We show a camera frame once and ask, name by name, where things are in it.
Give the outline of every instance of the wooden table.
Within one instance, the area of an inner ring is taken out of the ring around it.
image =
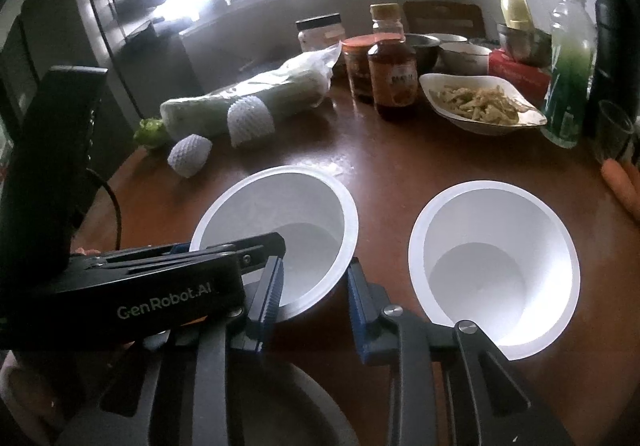
[[[360,217],[356,255],[367,279],[385,286],[392,301],[423,313],[407,264],[421,209],[460,182],[517,185],[562,219],[581,273],[567,329],[517,366],[578,445],[599,442],[640,381],[640,228],[604,185],[586,146],[560,149],[535,130],[480,137],[426,106],[409,122],[389,124],[372,107],[353,102],[344,86],[334,86],[318,109],[277,130],[271,145],[254,152],[238,152],[220,137],[205,168],[190,179],[175,174],[166,155],[133,153],[110,180],[122,206],[122,246],[188,241],[206,209],[243,177],[282,164],[312,166],[351,191]],[[114,227],[113,208],[99,194],[74,243],[112,249]],[[359,364],[343,308],[344,293],[338,293],[306,317],[315,318],[313,335],[303,315],[300,324],[283,327],[276,349],[334,397],[363,446],[382,445],[386,369]]]

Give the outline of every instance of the white ceramic bowl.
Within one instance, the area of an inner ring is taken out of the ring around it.
[[[546,117],[537,110],[509,81],[495,76],[449,76],[449,74],[424,74],[420,76],[420,86],[431,108],[463,130],[480,135],[506,135],[522,128],[536,128],[546,124]],[[495,88],[500,86],[505,95],[515,102],[533,108],[518,114],[518,123],[511,126],[472,121],[450,112],[437,102],[435,93],[445,90],[446,86],[466,86],[468,88]]]
[[[439,32],[436,32],[435,34],[428,35],[439,39],[441,43],[464,43],[468,41],[464,36],[459,36],[457,34],[440,34]]]
[[[347,188],[311,168],[280,166],[229,188],[204,214],[191,251],[271,231],[287,245],[278,321],[303,313],[331,291],[358,239],[358,212]],[[255,279],[250,273],[243,280]]]
[[[458,184],[426,205],[411,233],[409,271],[433,323],[475,321],[510,360],[553,343],[580,291],[578,256],[558,216],[494,181]]]
[[[440,57],[452,74],[459,76],[485,76],[489,70],[492,50],[471,43],[443,43]]]

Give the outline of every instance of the plastic bag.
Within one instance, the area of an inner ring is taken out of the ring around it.
[[[277,122],[315,108],[331,85],[341,45],[304,52],[280,68],[200,97],[176,98],[160,105],[164,127],[175,141],[191,134],[212,138],[228,131],[226,112],[241,97],[255,95]]]

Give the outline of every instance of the red tissue box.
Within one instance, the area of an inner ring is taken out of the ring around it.
[[[509,81],[536,108],[542,107],[551,80],[542,68],[516,63],[501,48],[489,54],[489,75]]]

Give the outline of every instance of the glass jar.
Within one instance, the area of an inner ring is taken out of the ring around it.
[[[399,39],[397,34],[367,34],[348,38],[342,42],[342,54],[347,65],[351,96],[367,104],[373,104],[367,53],[373,45],[384,38]]]
[[[296,28],[303,52],[331,47],[346,37],[340,15],[337,13],[296,21]]]
[[[415,51],[404,43],[397,3],[372,5],[370,12],[374,35],[378,35],[367,54],[376,111],[387,121],[398,121],[414,110],[418,92]]]

